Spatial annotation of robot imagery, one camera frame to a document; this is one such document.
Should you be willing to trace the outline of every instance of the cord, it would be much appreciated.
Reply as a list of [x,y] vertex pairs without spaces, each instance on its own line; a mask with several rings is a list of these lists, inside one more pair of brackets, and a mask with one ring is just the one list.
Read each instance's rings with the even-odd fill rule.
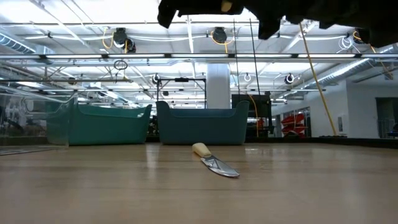
[[105,33],[106,33],[106,30],[107,30],[107,29],[108,29],[107,27],[105,27],[105,29],[104,29],[104,35],[103,35],[103,39],[102,39],[102,44],[104,45],[104,47],[105,47],[106,49],[110,49],[110,48],[113,46],[113,34],[114,34],[114,32],[112,32],[111,45],[110,45],[110,46],[107,46],[107,45],[105,44]]
[[329,118],[330,126],[331,126],[331,128],[333,130],[333,135],[336,136],[337,135],[336,128],[335,128],[335,125],[333,124],[333,120],[331,119],[331,115],[330,115],[330,112],[329,112],[329,109],[328,109],[328,105],[326,104],[325,97],[323,96],[321,86],[319,85],[317,74],[315,73],[315,69],[313,68],[310,51],[308,50],[307,41],[305,40],[305,35],[304,35],[304,31],[303,31],[303,25],[301,25],[301,23],[300,23],[300,31],[301,31],[301,34],[302,34],[302,37],[303,37],[305,51],[307,52],[308,60],[310,62],[313,79],[315,80],[315,83],[317,84],[317,87],[318,87],[319,94],[321,95],[323,106],[325,107],[326,113],[327,113],[328,118]]
[[[260,93],[260,83],[259,83],[259,74],[257,72],[257,59],[256,59],[256,49],[254,48],[254,36],[253,36],[253,26],[251,25],[251,19],[249,20],[250,22],[250,31],[251,31],[251,38],[252,38],[252,47],[253,47],[253,55],[254,55],[254,68],[256,69],[256,81],[257,81],[257,89],[259,91],[259,101],[261,104],[261,93]],[[264,130],[264,125],[261,128],[264,131],[264,136],[266,136],[266,131]]]
[[211,33],[210,33],[210,37],[211,37],[211,39],[213,40],[213,42],[216,43],[216,44],[218,44],[218,45],[224,45],[224,46],[225,46],[225,53],[228,54],[227,45],[230,44],[230,43],[232,43],[232,41],[234,41],[234,38],[233,38],[232,40],[230,40],[228,43],[220,44],[220,43],[218,43],[218,42],[213,38],[213,33],[214,33],[214,31],[211,31]]
[[[236,39],[237,34],[238,33],[235,30],[235,19],[234,19],[234,39]],[[235,59],[236,59],[236,78],[238,79],[238,98],[239,98],[239,102],[240,102],[241,101],[241,84],[239,83],[238,47],[236,46],[236,42],[234,43],[234,46],[235,46]]]
[[[357,34],[357,33],[358,33],[357,31],[354,31],[354,32],[353,32],[353,37],[354,37],[355,39],[358,39],[358,40],[362,41],[362,39],[361,39],[360,37],[358,37],[357,35],[355,35],[355,34]],[[377,54],[377,52],[376,52],[376,50],[374,49],[374,47],[373,47],[372,45],[370,45],[370,44],[369,44],[369,46],[371,47],[373,53]],[[389,74],[390,79],[393,79],[392,73],[388,70],[388,68],[384,65],[384,63],[383,63],[383,62],[380,62],[380,63],[381,63],[381,65],[383,66],[383,69]]]
[[254,99],[253,99],[253,97],[251,96],[251,95],[249,95],[248,94],[248,96],[250,97],[250,99],[251,99],[251,101],[253,101],[253,104],[254,104],[254,111],[256,112],[256,120],[257,120],[257,122],[256,122],[256,129],[257,129],[257,138],[259,137],[259,124],[258,124],[258,122],[259,122],[259,116],[258,116],[258,114],[257,114],[257,106],[256,106],[256,102],[254,101]]

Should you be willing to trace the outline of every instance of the yellow cable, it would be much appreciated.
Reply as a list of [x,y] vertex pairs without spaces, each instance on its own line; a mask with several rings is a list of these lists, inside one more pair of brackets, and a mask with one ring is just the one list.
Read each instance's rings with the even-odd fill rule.
[[257,114],[257,106],[256,106],[256,102],[254,101],[253,97],[251,95],[248,94],[248,96],[250,97],[251,101],[253,101],[254,104],[254,111],[256,112],[256,129],[257,129],[257,138],[259,137],[259,124],[258,124],[258,114]]
[[114,32],[112,32],[112,40],[111,40],[111,45],[110,46],[107,46],[106,44],[105,44],[105,33],[106,33],[106,30],[107,30],[108,28],[107,27],[105,27],[105,30],[104,30],[104,35],[103,35],[103,38],[102,38],[102,44],[104,45],[104,47],[106,48],[106,49],[110,49],[112,46],[113,46],[113,34],[114,34]]
[[323,106],[325,107],[326,113],[328,114],[330,126],[331,126],[331,128],[332,128],[332,130],[333,130],[333,135],[336,136],[336,135],[337,135],[336,128],[335,128],[335,125],[333,124],[333,120],[331,119],[330,112],[329,112],[329,109],[328,109],[328,105],[326,104],[325,97],[323,96],[321,86],[319,85],[318,78],[317,78],[317,74],[315,73],[315,69],[313,68],[312,59],[311,59],[311,55],[310,55],[310,51],[308,50],[307,41],[305,40],[305,35],[304,35],[304,31],[303,31],[303,26],[301,25],[301,23],[300,23],[300,30],[301,30],[301,34],[302,34],[303,41],[304,41],[305,51],[307,52],[308,60],[310,61],[310,66],[311,66],[311,71],[312,71],[313,79],[315,79],[315,83],[317,84],[319,94],[321,95],[321,99],[322,99],[322,102],[323,102]]
[[[355,35],[355,34],[357,34],[357,33],[358,33],[357,31],[354,31],[354,32],[353,32],[353,37],[354,37],[355,39],[358,39],[358,40],[362,41],[361,38],[359,38],[358,36]],[[372,49],[373,53],[377,54],[377,52],[376,52],[376,50],[374,49],[374,47],[373,47],[372,45],[370,45],[370,44],[369,44],[369,46],[371,46],[371,49]],[[380,63],[381,63],[381,65],[383,66],[383,69],[389,74],[390,78],[392,79],[392,73],[388,70],[388,68],[384,65],[383,62],[380,62]]]
[[234,39],[232,39],[232,40],[229,41],[228,43],[220,44],[220,43],[218,43],[218,42],[213,38],[213,33],[214,33],[214,31],[211,31],[211,33],[210,33],[210,37],[211,37],[211,39],[213,40],[213,42],[216,43],[216,44],[218,44],[218,45],[224,45],[224,46],[225,46],[225,53],[228,54],[227,45],[230,44],[230,43],[232,43],[232,41],[234,41]]

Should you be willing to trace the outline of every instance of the fluorescent light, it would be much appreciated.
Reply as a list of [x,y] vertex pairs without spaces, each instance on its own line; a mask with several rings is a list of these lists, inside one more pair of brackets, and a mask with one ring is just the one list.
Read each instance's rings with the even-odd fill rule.
[[387,52],[387,51],[389,51],[389,50],[392,50],[392,49],[394,49],[394,47],[389,47],[388,49],[386,49],[386,50],[382,50],[382,51],[380,51],[379,52],[379,54],[381,54],[381,53],[384,53],[384,52]]
[[111,54],[109,58],[164,58],[164,54]]
[[[236,56],[253,58],[254,54],[236,54]],[[287,58],[291,56],[291,54],[256,54],[257,58]]]
[[114,98],[114,99],[119,98],[119,97],[117,96],[117,94],[114,93],[114,92],[112,92],[112,91],[107,91],[106,94],[107,94],[108,96]]
[[[355,54],[310,54],[311,58],[353,58]],[[307,54],[299,54],[299,58],[308,57]]]
[[136,82],[132,82],[131,85],[133,88],[139,89],[139,85]]
[[362,58],[398,58],[398,54],[362,54]]
[[21,84],[21,85],[33,87],[33,88],[40,88],[40,87],[42,87],[41,85],[39,85],[39,84],[37,84],[37,83],[32,83],[32,82],[17,82],[17,83],[18,83],[18,84]]
[[228,54],[172,54],[172,58],[226,58]]
[[163,99],[164,101],[187,101],[187,102],[196,102],[196,101],[204,101],[205,99]]
[[0,55],[0,59],[39,59],[38,55]]
[[107,54],[109,54],[109,52],[106,49],[100,49],[100,51],[106,52]]
[[101,55],[47,55],[49,59],[102,58]]

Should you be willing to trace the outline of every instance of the black cable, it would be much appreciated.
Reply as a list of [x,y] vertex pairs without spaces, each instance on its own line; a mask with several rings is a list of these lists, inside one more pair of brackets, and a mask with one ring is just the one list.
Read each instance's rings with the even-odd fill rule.
[[235,40],[235,59],[236,59],[236,76],[238,78],[238,99],[241,101],[241,85],[239,84],[239,69],[238,69],[238,50],[236,46],[236,31],[235,31],[235,19],[234,19],[234,40]]
[[[254,36],[253,36],[253,26],[251,25],[251,19],[249,19],[250,22],[250,31],[251,31],[251,43],[253,46],[253,56],[254,56],[254,67],[256,69],[256,80],[257,80],[257,89],[259,91],[259,101],[260,101],[260,106],[261,106],[261,110],[260,112],[262,112],[262,101],[261,101],[261,92],[260,92],[260,83],[259,83],[259,74],[257,72],[257,59],[256,59],[256,48],[254,48]],[[262,125],[262,130],[264,132],[264,136],[265,136],[265,131],[264,131],[264,125]]]

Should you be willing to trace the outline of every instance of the wall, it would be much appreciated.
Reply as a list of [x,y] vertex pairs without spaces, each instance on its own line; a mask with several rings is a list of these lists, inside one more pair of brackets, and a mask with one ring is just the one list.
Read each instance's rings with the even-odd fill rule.
[[347,85],[351,138],[379,138],[376,98],[398,97],[398,89],[383,85]]
[[[336,131],[338,132],[338,117],[341,116],[343,119],[343,132],[338,134],[348,134],[348,100],[345,80],[339,82],[336,86],[327,86],[323,94]],[[305,95],[303,101],[288,101],[287,105],[273,107],[272,115],[283,114],[306,107],[310,107],[312,137],[332,136],[333,130],[318,92],[310,92]]]

